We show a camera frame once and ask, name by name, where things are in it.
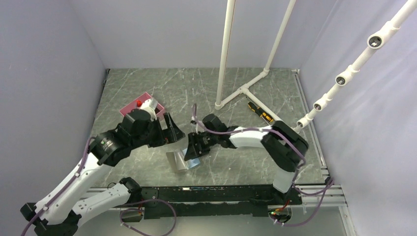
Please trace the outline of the grey leather card holder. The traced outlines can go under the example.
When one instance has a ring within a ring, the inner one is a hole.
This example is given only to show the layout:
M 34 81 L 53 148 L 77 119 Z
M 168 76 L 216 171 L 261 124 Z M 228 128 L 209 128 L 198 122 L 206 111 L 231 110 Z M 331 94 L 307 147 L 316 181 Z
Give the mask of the grey leather card holder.
M 167 152 L 167 160 L 174 173 L 183 173 L 200 166 L 200 158 L 185 161 L 185 154 L 187 149 L 177 150 L 174 152 Z

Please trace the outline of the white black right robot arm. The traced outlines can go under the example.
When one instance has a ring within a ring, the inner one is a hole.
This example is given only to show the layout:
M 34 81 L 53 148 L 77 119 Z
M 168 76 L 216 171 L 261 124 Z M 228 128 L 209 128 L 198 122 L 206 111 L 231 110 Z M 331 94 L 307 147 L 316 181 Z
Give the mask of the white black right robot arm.
M 278 166 L 272 183 L 272 200 L 283 204 L 289 199 L 289 190 L 298 169 L 305 163 L 305 154 L 309 148 L 308 142 L 292 128 L 280 120 L 264 127 L 227 126 L 214 114 L 207 115 L 202 121 L 193 118 L 192 123 L 203 131 L 188 134 L 185 161 L 207 155 L 214 145 L 232 149 L 262 148 Z

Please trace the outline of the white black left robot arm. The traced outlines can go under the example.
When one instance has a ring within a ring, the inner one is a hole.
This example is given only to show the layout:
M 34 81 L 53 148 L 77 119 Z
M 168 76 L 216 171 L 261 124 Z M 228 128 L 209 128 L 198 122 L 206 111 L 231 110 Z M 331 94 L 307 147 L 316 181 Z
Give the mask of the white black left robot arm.
M 136 206 L 142 198 L 141 186 L 124 177 L 113 187 L 87 199 L 82 196 L 132 150 L 156 148 L 181 140 L 185 134 L 169 113 L 163 115 L 167 127 L 148 111 L 134 109 L 116 128 L 89 138 L 83 156 L 65 179 L 43 199 L 26 203 L 20 213 L 39 236 L 72 236 L 86 222 L 110 208 Z

